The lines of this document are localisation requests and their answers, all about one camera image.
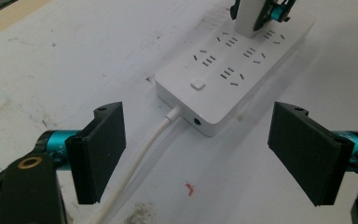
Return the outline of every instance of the power outlet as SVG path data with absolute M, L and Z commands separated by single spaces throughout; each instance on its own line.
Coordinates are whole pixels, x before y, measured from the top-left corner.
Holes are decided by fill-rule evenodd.
M 179 105 L 183 117 L 214 136 L 307 35 L 315 19 L 296 9 L 288 22 L 270 22 L 253 38 L 234 32 L 227 20 L 197 47 L 155 76 L 158 97 Z

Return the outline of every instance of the screw hole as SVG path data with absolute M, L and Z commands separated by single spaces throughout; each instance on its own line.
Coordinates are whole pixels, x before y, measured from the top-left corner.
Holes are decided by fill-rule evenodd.
M 194 123 L 197 125 L 201 125 L 201 122 L 198 119 L 194 119 Z

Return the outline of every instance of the power cord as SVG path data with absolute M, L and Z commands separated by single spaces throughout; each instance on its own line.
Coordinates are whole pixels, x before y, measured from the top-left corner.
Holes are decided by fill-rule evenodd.
M 177 105 L 165 116 L 165 119 L 160 123 L 149 139 L 145 142 L 141 150 L 137 153 L 130 167 L 130 170 L 123 176 L 122 181 L 118 184 L 118 186 L 115 187 L 116 190 L 110 195 L 106 203 L 101 208 L 100 212 L 92 219 L 91 224 L 101 224 L 106 221 L 109 215 L 109 211 L 114 207 L 118 197 L 130 182 L 147 150 L 150 149 L 159 135 L 182 115 L 182 112 L 182 108 Z

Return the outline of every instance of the power switch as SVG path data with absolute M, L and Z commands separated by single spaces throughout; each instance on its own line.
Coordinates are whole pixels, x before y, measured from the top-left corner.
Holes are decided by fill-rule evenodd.
M 201 91 L 205 87 L 205 82 L 200 79 L 196 79 L 190 85 L 194 88 L 194 90 Z

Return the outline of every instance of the white tabletop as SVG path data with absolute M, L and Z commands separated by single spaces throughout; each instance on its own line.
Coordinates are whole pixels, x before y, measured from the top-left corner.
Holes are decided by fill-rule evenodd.
M 94 108 L 122 101 L 127 149 L 102 203 L 170 110 L 153 75 L 229 18 L 234 1 L 52 0 L 0 33 L 0 170 L 50 129 L 83 129 Z M 275 101 L 329 130 L 358 131 L 358 1 L 297 1 L 317 21 L 303 46 L 215 137 L 183 119 L 146 154 L 111 223 L 351 223 L 358 175 L 334 206 L 314 207 L 267 145 Z M 69 215 L 89 223 L 59 172 Z M 186 185 L 194 186 L 188 195 Z

